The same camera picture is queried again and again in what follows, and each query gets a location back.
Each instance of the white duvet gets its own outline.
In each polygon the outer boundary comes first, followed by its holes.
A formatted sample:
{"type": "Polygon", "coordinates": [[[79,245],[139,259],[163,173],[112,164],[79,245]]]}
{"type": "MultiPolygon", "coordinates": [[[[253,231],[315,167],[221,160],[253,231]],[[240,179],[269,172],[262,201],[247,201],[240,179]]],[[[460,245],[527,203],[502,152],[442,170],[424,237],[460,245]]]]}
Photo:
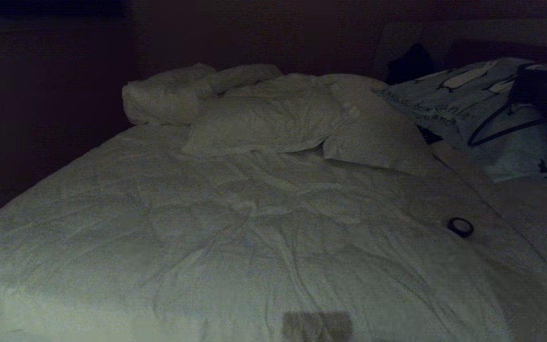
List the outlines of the white duvet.
{"type": "Polygon", "coordinates": [[[0,341],[547,340],[547,264],[452,171],[187,134],[134,127],[0,210],[0,341]]]}

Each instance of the crumpled bedding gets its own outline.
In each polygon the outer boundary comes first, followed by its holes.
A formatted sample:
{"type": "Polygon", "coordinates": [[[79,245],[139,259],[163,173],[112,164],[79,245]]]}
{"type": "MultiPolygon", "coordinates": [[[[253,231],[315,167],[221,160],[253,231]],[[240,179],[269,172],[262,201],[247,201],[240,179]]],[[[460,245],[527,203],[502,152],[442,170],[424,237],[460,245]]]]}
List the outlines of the crumpled bedding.
{"type": "Polygon", "coordinates": [[[201,159],[188,133],[131,128],[0,210],[1,341],[547,340],[547,263],[442,164],[201,159]]]}

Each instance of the headboard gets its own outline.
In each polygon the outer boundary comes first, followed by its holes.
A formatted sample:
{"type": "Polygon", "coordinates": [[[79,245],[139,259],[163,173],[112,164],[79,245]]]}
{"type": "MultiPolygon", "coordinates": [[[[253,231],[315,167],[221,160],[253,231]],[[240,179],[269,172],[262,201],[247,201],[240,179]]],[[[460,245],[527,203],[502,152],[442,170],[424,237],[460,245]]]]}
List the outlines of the headboard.
{"type": "Polygon", "coordinates": [[[547,63],[547,19],[389,22],[375,54],[373,76],[385,80],[387,63],[414,43],[425,46],[438,69],[504,56],[547,63]]]}

